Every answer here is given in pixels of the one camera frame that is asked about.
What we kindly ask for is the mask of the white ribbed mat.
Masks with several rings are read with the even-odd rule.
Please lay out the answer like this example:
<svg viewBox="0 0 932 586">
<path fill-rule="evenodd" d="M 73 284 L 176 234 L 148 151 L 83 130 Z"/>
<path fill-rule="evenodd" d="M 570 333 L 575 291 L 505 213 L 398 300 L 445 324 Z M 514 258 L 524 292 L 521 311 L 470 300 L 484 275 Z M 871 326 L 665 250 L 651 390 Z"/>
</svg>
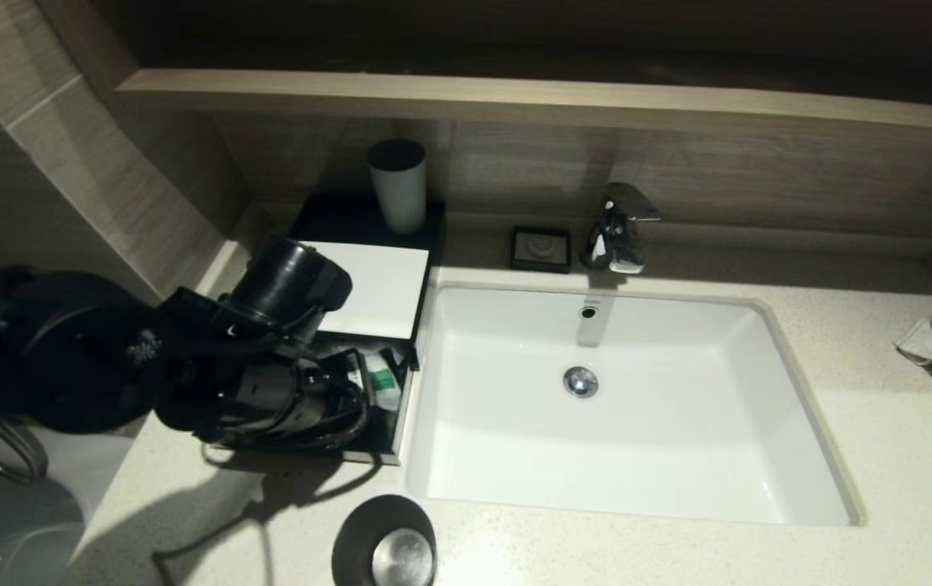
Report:
<svg viewBox="0 0 932 586">
<path fill-rule="evenodd" d="M 410 339 L 427 279 L 424 249 L 305 241 L 347 271 L 352 292 L 319 327 L 332 334 Z"/>
</svg>

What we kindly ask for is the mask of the grey cup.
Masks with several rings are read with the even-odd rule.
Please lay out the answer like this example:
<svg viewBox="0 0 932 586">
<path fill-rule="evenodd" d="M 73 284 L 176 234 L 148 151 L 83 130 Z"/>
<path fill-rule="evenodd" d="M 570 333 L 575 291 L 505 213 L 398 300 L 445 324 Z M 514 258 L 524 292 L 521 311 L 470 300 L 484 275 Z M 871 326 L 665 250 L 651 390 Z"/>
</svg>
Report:
<svg viewBox="0 0 932 586">
<path fill-rule="evenodd" d="M 382 141 L 366 152 L 366 164 L 387 228 L 396 234 L 417 233 L 426 215 L 424 147 L 406 138 Z"/>
</svg>

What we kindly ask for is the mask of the grey toilet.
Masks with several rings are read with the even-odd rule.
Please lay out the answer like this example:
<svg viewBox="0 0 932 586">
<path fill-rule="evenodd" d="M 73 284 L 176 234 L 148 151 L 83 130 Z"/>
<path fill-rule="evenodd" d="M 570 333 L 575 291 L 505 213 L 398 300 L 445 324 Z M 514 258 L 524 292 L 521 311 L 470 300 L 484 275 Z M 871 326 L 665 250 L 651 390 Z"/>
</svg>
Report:
<svg viewBox="0 0 932 586">
<path fill-rule="evenodd" d="M 83 531 L 82 509 L 60 483 L 0 476 L 0 586 L 59 586 Z"/>
</svg>

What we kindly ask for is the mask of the black plastic tray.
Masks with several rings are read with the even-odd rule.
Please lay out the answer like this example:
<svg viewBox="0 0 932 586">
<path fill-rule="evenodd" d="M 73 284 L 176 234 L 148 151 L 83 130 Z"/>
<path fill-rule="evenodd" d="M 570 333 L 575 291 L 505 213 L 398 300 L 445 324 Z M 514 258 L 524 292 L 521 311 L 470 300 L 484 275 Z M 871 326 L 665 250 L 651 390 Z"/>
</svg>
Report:
<svg viewBox="0 0 932 586">
<path fill-rule="evenodd" d="M 304 389 L 304 363 L 319 361 L 343 350 L 381 349 L 383 345 L 365 342 L 362 346 L 346 339 L 314 343 L 308 355 L 292 356 L 290 350 L 281 350 L 276 355 L 278 373 L 289 374 L 295 384 L 297 396 L 280 414 L 276 422 L 264 429 L 235 430 L 212 429 L 206 431 L 201 440 L 212 450 L 228 453 L 253 453 L 253 455 L 310 455 L 334 457 L 348 462 L 373 462 L 379 465 L 401 463 L 401 441 L 404 434 L 404 415 L 409 403 L 409 386 L 412 370 L 403 370 L 402 397 L 397 413 L 377 408 L 371 388 L 371 416 L 366 424 L 320 424 L 320 401 Z M 365 381 L 369 382 L 368 371 Z"/>
</svg>

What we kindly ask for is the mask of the black amenity tray with drawer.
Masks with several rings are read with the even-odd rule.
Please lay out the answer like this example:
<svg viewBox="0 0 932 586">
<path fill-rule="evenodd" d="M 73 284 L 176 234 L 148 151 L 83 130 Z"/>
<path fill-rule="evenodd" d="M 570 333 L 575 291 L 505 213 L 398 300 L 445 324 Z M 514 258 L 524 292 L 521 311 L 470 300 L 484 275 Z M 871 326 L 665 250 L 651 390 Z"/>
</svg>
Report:
<svg viewBox="0 0 932 586">
<path fill-rule="evenodd" d="M 403 370 L 418 370 L 418 337 L 420 337 L 422 327 L 427 283 L 430 270 L 439 259 L 444 241 L 444 205 L 442 203 L 426 203 L 425 223 L 417 233 L 396 234 L 385 225 L 383 212 L 380 210 L 375 195 L 316 193 L 307 198 L 290 230 L 264 236 L 247 260 L 247 267 L 253 268 L 257 257 L 263 256 L 265 249 L 271 244 L 276 244 L 280 238 L 290 238 L 303 245 L 305 241 L 321 241 L 427 250 L 430 253 L 427 277 L 410 339 L 332 334 L 324 333 L 319 329 L 314 335 L 314 343 L 338 339 L 346 339 L 357 346 L 362 346 L 365 342 L 379 343 L 399 353 L 401 356 L 399 367 Z"/>
</svg>

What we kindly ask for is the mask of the chrome faucet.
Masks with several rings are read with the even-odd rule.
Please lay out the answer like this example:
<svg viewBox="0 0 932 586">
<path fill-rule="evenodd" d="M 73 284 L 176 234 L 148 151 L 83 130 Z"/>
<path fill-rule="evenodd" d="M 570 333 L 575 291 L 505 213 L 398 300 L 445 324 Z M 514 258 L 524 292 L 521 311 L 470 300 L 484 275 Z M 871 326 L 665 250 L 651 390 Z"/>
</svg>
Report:
<svg viewBox="0 0 932 586">
<path fill-rule="evenodd" d="M 640 274 L 645 269 L 645 250 L 637 223 L 660 219 L 659 209 L 636 186 L 607 183 L 601 211 L 580 253 L 581 263 L 593 271 Z"/>
</svg>

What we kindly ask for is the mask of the round black dish metal centre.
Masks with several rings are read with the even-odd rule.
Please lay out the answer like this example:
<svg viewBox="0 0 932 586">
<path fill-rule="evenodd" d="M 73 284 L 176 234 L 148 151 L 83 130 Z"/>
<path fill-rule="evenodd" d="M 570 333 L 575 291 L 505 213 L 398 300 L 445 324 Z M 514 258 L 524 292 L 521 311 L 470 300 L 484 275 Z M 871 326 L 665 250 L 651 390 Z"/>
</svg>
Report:
<svg viewBox="0 0 932 586">
<path fill-rule="evenodd" d="M 410 498 L 369 498 L 345 519 L 330 567 L 336 586 L 433 586 L 435 527 Z"/>
</svg>

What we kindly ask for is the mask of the wooden wall shelf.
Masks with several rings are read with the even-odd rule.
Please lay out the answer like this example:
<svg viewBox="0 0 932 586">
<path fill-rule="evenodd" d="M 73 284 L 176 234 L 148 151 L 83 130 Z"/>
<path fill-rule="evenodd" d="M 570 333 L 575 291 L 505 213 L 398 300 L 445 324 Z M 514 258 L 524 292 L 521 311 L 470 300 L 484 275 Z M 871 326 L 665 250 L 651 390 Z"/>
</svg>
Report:
<svg viewBox="0 0 932 586">
<path fill-rule="evenodd" d="M 298 112 L 510 123 L 655 127 L 870 125 L 932 131 L 932 105 L 868 98 L 572 81 L 335 72 L 143 69 L 116 87 L 127 103 L 172 110 Z"/>
</svg>

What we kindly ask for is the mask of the small square packet green label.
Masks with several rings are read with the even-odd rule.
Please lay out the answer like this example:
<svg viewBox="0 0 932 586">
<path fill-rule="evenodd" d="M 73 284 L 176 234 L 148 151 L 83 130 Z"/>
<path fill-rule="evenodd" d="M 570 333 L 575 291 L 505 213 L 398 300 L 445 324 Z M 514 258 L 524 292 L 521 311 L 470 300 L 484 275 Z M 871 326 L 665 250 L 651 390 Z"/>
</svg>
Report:
<svg viewBox="0 0 932 586">
<path fill-rule="evenodd" d="M 370 349 L 364 356 L 377 408 L 397 413 L 401 408 L 403 387 L 397 352 L 392 348 Z"/>
</svg>

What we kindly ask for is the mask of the chrome drain plug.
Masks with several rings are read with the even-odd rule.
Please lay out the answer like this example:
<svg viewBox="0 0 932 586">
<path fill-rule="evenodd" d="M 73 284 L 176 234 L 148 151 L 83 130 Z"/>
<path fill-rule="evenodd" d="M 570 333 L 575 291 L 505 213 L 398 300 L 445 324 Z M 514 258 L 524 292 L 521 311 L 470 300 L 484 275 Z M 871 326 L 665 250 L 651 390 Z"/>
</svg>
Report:
<svg viewBox="0 0 932 586">
<path fill-rule="evenodd" d="M 574 366 L 567 370 L 562 376 L 562 385 L 567 393 L 578 398 L 595 396 L 599 389 L 596 374 L 582 366 Z"/>
</svg>

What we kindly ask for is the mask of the black soap dish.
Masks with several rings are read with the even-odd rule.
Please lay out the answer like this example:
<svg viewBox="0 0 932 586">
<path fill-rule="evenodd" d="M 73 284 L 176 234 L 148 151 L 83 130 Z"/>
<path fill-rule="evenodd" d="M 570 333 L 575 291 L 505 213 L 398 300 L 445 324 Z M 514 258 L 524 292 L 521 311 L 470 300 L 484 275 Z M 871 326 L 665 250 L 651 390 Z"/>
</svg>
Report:
<svg viewBox="0 0 932 586">
<path fill-rule="evenodd" d="M 572 270 L 571 235 L 566 230 L 513 228 L 510 269 L 568 274 Z"/>
</svg>

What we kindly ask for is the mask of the white sink basin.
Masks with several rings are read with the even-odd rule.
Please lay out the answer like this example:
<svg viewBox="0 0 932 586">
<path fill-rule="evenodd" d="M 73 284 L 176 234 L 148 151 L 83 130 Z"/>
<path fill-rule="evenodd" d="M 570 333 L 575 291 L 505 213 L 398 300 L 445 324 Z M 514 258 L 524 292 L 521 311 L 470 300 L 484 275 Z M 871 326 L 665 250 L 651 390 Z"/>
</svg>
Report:
<svg viewBox="0 0 932 586">
<path fill-rule="evenodd" d="M 562 376 L 592 370 L 595 396 Z M 441 500 L 853 526 L 840 471 L 753 305 L 444 288 L 407 487 Z"/>
</svg>

